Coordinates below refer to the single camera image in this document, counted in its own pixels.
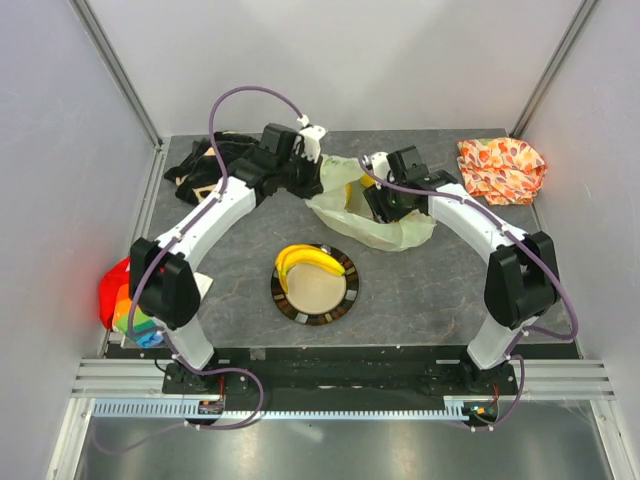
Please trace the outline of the black rimmed ceramic plate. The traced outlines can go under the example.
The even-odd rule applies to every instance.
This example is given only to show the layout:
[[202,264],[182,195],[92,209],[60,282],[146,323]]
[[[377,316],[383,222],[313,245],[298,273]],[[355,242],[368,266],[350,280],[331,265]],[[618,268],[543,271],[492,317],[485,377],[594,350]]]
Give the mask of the black rimmed ceramic plate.
[[331,275],[309,264],[295,266],[288,273],[289,292],[284,293],[275,266],[271,277],[272,299],[288,319],[305,325],[321,326],[344,317],[360,292],[360,276],[353,260],[341,250],[326,244],[320,247],[345,268],[344,276]]

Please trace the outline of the pale green plastic bag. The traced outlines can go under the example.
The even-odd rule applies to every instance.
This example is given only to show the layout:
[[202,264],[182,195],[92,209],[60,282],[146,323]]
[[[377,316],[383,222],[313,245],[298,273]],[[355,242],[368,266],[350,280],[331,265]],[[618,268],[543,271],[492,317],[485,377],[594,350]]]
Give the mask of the pale green plastic bag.
[[[401,252],[431,238],[436,221],[420,212],[389,224],[375,221],[359,182],[363,175],[366,174],[356,158],[325,156],[320,174],[324,192],[308,200],[306,206],[329,228],[374,249]],[[353,188],[348,205],[346,184]]]

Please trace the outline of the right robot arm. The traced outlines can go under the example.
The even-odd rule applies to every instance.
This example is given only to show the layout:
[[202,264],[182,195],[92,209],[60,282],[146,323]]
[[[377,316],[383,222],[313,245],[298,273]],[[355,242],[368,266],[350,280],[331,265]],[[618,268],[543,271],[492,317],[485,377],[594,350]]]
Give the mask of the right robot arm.
[[364,196],[375,219],[390,223],[425,214],[485,262],[487,317],[467,346],[469,362],[457,371],[465,391],[483,392],[494,381],[493,368],[509,359],[517,340],[562,297],[553,240],[492,213],[448,172],[429,171],[414,147],[364,156],[358,163],[374,181]]

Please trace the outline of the wrinkled yellow fake fruit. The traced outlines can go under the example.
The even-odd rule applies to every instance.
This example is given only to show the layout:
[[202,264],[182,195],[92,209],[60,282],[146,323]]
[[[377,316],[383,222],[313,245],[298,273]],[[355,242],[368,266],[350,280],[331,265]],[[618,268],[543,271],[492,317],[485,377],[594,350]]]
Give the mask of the wrinkled yellow fake fruit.
[[359,182],[363,188],[370,188],[376,184],[376,181],[369,175],[363,175]]

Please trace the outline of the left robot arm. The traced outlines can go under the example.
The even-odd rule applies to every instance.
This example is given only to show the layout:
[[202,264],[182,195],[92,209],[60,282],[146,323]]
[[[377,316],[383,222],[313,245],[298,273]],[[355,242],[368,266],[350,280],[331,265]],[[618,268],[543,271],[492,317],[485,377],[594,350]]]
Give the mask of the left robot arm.
[[268,124],[259,142],[227,164],[214,192],[182,221],[155,240],[139,238],[131,246],[132,303],[151,317],[188,365],[185,382],[198,393],[215,389],[220,371],[209,363],[214,347],[197,318],[201,294],[195,270],[230,227],[266,197],[280,189],[301,199],[321,193],[321,141],[326,133],[319,125],[295,131]]

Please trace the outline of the yellow fake banana bunch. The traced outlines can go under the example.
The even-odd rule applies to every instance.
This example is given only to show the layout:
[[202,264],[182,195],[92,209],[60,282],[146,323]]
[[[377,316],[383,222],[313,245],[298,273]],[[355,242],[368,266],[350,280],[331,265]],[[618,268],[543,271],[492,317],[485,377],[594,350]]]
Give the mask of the yellow fake banana bunch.
[[309,264],[334,276],[344,276],[343,265],[320,247],[310,244],[290,245],[277,255],[274,266],[284,293],[289,292],[288,273],[297,265]]

